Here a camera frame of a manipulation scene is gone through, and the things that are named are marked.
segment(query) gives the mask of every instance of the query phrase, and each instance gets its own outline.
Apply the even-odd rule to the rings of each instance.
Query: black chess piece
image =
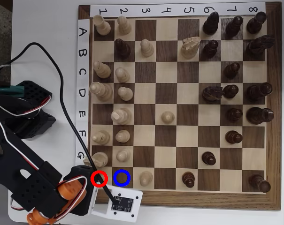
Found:
[[[217,12],[212,12],[211,15],[203,24],[203,32],[207,35],[213,35],[218,30],[219,14]]]
[[[262,24],[267,19],[266,13],[258,12],[247,24],[247,30],[251,34],[255,34],[262,29]]]

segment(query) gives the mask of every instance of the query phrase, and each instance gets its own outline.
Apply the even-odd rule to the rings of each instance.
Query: blue circle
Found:
[[[127,180],[124,182],[124,183],[119,183],[118,180],[117,180],[117,176],[119,173],[124,173],[126,174],[127,176]],[[130,182],[130,174],[127,170],[124,170],[124,169],[120,169],[120,170],[117,170],[115,173],[114,173],[114,176],[113,176],[113,180],[115,182],[116,185],[120,186],[120,187],[124,187],[126,185],[129,184]]]

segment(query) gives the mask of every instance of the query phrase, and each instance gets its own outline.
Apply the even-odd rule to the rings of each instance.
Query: white chess piece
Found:
[[[108,22],[104,21],[102,16],[95,15],[93,17],[93,24],[96,26],[96,30],[100,35],[104,36],[110,33],[110,25]]]
[[[108,78],[111,74],[111,70],[108,65],[102,62],[94,62],[93,63],[94,70],[97,73],[97,76],[100,78]]]
[[[118,142],[121,142],[121,143],[128,142],[129,139],[130,139],[130,133],[129,133],[127,130],[120,130],[120,131],[116,134],[115,139],[116,139]]]
[[[129,34],[131,32],[131,24],[125,16],[119,16],[117,19],[119,31],[121,34]]]
[[[121,97],[122,100],[129,101],[133,97],[133,92],[130,88],[120,87],[118,89],[118,95]]]
[[[113,122],[124,125],[130,122],[131,112],[126,108],[117,109],[112,112],[111,118]]]
[[[141,52],[145,57],[149,57],[153,54],[153,45],[146,39],[141,41]]]
[[[100,101],[107,101],[112,97],[113,89],[107,83],[94,82],[90,85],[89,90]]]

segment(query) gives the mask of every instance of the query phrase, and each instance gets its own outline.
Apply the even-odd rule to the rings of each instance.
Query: wooden chessboard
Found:
[[[246,30],[253,16],[244,15],[243,25],[237,36],[227,39],[225,27],[234,16],[221,16],[218,31],[208,36],[202,31],[206,17],[151,17],[128,18],[131,33],[121,35],[117,18],[105,18],[111,32],[101,36],[90,17],[90,7],[80,6],[79,19],[90,20],[90,79],[92,82],[108,83],[114,93],[106,102],[99,101],[89,93],[88,148],[91,155],[105,152],[108,164],[101,168],[108,174],[108,184],[118,169],[126,169],[131,180],[126,188],[144,192],[143,205],[184,206],[205,208],[280,210],[280,157],[281,157],[281,4],[266,3],[267,21],[261,31],[251,35]],[[260,57],[253,58],[245,53],[250,40],[265,34],[273,34],[276,44]],[[184,38],[199,36],[201,43],[197,55],[191,60],[181,53]],[[114,41],[121,38],[131,47],[126,60],[118,57]],[[154,54],[142,56],[140,42],[148,39],[154,46]],[[210,59],[203,55],[203,48],[209,40],[219,43],[217,54]],[[99,78],[92,68],[92,62],[107,64],[112,75]],[[238,75],[229,80],[223,71],[227,65],[238,62]],[[122,67],[130,74],[127,83],[119,83],[115,69]],[[245,97],[247,87],[262,82],[273,86],[273,93],[257,102]],[[239,93],[233,99],[208,103],[202,97],[207,86],[225,87],[235,84]],[[134,98],[123,101],[116,90],[130,88]],[[270,108],[275,118],[270,123],[253,125],[245,117],[251,107]],[[111,112],[119,108],[131,111],[132,118],[127,125],[117,125],[111,120]],[[230,122],[225,112],[230,108],[243,110],[243,119]],[[161,121],[161,114],[171,111],[175,120],[171,124]],[[120,143],[115,135],[120,130],[130,133],[130,140]],[[99,145],[90,140],[91,134],[106,130],[110,141]],[[225,141],[227,131],[236,130],[243,135],[239,144]],[[121,149],[130,151],[130,160],[119,162],[116,154]],[[206,165],[201,155],[212,152],[216,164]],[[139,183],[139,175],[150,171],[153,180],[147,187]],[[195,185],[187,188],[182,174],[190,171],[195,175]],[[267,194],[249,185],[248,178],[260,174],[270,184]],[[126,176],[118,175],[119,182]],[[98,202],[107,198],[99,193]]]

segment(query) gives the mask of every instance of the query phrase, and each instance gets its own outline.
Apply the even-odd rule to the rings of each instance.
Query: red circle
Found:
[[[100,173],[104,176],[104,181],[103,181],[102,184],[97,184],[94,180],[95,175],[98,174],[98,173]],[[105,186],[107,184],[107,181],[108,181],[108,176],[107,176],[106,172],[104,172],[102,170],[96,170],[91,175],[91,182],[97,188],[99,188],[99,187],[101,188],[101,187]]]

